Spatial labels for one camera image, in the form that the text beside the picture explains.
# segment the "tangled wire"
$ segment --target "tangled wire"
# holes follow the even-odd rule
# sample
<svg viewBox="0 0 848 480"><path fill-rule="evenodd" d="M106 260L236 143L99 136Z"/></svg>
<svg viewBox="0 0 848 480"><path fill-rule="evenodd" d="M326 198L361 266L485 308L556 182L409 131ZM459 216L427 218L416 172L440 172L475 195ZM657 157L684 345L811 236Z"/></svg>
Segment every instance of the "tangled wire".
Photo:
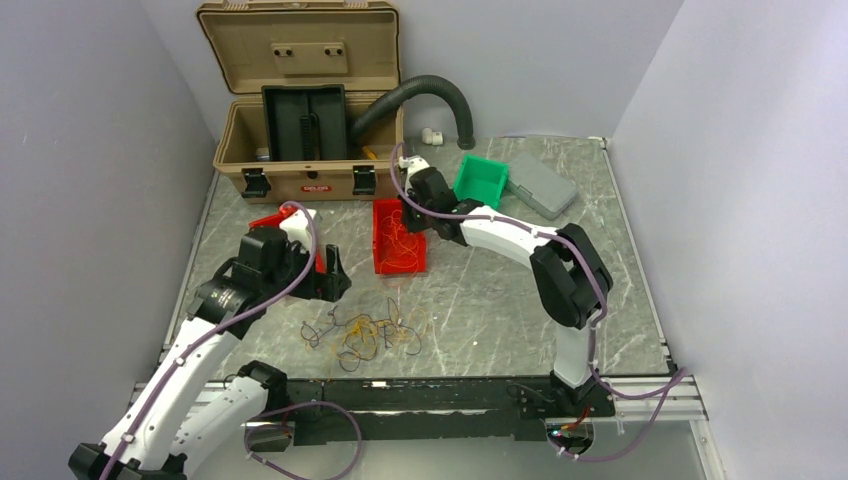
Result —
<svg viewBox="0 0 848 480"><path fill-rule="evenodd" d="M393 210L390 215L380 220L380 227L383 242L388 246L380 263L385 266L404 270L412 268L417 271L421 235L407 232L401 221L401 210Z"/></svg>
<svg viewBox="0 0 848 480"><path fill-rule="evenodd" d="M333 354L339 362L339 367L345 372L355 372L362 362L375 359L380 351L380 345L385 350L399 348L406 344L404 353L415 356L421 353L425 332L418 333L409 325L402 325L400 309L393 298L386 298L387 317L374 319L371 315L360 313L347 320L340 320L336 308L327 312L325 325L309 325L306 322L300 327L300 336L306 343L306 348L317 349L325 342L325 337L334 332L341 332L340 340L331 345Z"/></svg>

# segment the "toolbox lid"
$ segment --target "toolbox lid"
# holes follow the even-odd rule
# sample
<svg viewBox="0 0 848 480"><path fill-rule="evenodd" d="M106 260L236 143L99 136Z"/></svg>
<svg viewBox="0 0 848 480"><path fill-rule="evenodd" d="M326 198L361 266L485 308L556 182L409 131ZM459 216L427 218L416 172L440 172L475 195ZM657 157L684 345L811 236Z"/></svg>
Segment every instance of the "toolbox lid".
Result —
<svg viewBox="0 0 848 480"><path fill-rule="evenodd" d="M399 83L398 12L388 2L225 0L201 5L197 19L237 95L266 85L386 91Z"/></svg>

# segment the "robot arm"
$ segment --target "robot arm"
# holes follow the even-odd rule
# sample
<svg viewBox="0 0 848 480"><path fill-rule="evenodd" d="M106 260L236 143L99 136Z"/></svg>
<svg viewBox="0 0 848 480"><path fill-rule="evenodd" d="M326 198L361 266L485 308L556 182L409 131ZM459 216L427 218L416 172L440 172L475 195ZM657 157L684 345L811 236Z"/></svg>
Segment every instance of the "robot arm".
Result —
<svg viewBox="0 0 848 480"><path fill-rule="evenodd" d="M242 238L238 256L227 260L197 289L187 309L190 319L181 325L173 347L138 401L99 444L77 447L69 461L77 478L100 478L123 440L128 445L117 454L109 479L184 480L239 425L289 403L286 375L251 362L242 367L227 391L183 422L206 381L264 311L218 333L180 362L186 349L203 335L292 283L309 260L306 246L311 244L311 236L307 227L305 216L298 211L279 228L254 228ZM292 296L329 302L341 298L351 282L342 269L338 247L328 245L325 260L326 272L316 271L313 265ZM175 362L180 367L160 385L165 371ZM152 409L144 415L136 433L127 434L141 406L157 388L161 391Z"/></svg>
<svg viewBox="0 0 848 480"><path fill-rule="evenodd" d="M591 378L587 362L590 348L588 322L599 308L598 300L585 272L577 265L566 268L565 263L573 261L571 253L558 242L541 238L537 233L557 235L577 246L606 295L612 288L612 277L585 231L575 224L556 229L514 220L530 230L525 231L492 221L495 216L505 215L476 200L459 201L441 173L423 158L402 158L399 166L407 173L404 190L418 205L437 213L489 218L439 219L424 215L402 201L402 220L409 231L433 228L445 240L491 250L533 272L542 305L557 323L554 375L575 392L571 401L579 401L578 391L586 390L587 381Z"/></svg>

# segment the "marble surface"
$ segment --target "marble surface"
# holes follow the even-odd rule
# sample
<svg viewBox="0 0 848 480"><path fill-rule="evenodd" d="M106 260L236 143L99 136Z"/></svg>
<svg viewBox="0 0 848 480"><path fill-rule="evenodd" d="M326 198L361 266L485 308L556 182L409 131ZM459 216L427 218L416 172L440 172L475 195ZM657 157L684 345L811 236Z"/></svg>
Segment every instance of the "marble surface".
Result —
<svg viewBox="0 0 848 480"><path fill-rule="evenodd" d="M569 222L588 233L615 281L609 297L610 316L599 338L601 369L609 374L667 373L660 335L639 272L636 256L600 145L595 140L528 137L480 139L472 152L454 144L432 147L408 144L412 153L439 168L449 184L465 153L502 160L530 152L573 180L579 197L560 218L545 220L518 198L504 193L499 210L521 220L550 226ZM370 202L312 202L319 210L320 242L340 246L342 262L353 287L335 305L298 300L269 309L244 341L222 364L217 378L235 372L253 359L284 370L290 377L424 377L456 375L544 375L554 353L554 323L539 301L529 270L489 251L465 248L427 233L428 272L413 278L381 279L371 254ZM244 203L229 180L220 177L210 205L188 288L181 308L194 289L211 277L226 258L235 255L247 224L269 215L274 205ZM404 281L400 287L394 284ZM421 335L385 348L361 362L354 372L342 369L337 346L341 330L323 337L312 348L301 338L304 322L327 328L328 312L348 319L360 313L387 317L387 298L400 308L400 318ZM365 348L369 353L373 347ZM346 361L348 370L355 362Z"/></svg>

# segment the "red plastic tray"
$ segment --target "red plastic tray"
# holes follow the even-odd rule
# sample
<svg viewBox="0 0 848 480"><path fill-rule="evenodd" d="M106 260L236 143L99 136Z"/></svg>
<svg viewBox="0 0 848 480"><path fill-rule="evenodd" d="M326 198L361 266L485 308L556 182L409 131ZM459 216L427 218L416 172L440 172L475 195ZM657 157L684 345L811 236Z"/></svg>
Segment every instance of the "red plastic tray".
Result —
<svg viewBox="0 0 848 480"><path fill-rule="evenodd" d="M374 200L374 272L379 275L427 271L427 237L409 233L401 223L400 200Z"/></svg>

